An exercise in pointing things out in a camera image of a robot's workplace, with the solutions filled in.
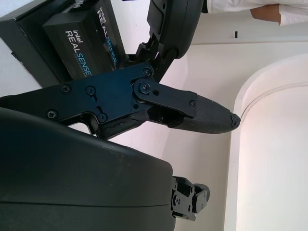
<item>person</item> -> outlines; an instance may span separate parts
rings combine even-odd
[[[308,0],[205,0],[203,13],[250,10],[255,19],[290,25],[308,22]]]

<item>camera box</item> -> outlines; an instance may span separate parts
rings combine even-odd
[[[0,18],[0,37],[42,87],[72,80],[42,26],[74,2],[33,0]]]
[[[125,51],[110,0],[82,0],[44,26],[72,79],[122,68]]]

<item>mounting hole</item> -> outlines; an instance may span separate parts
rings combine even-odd
[[[158,96],[158,95],[159,95],[159,90],[154,89],[154,90],[153,90],[153,94],[156,95],[156,96]]]

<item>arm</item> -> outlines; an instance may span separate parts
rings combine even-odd
[[[255,19],[277,22],[280,24],[281,15],[279,13],[279,5],[266,5],[250,10],[251,15]]]

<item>white shirt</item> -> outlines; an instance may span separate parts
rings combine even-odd
[[[308,0],[207,0],[209,13],[238,12],[279,4],[281,26],[308,22]]]

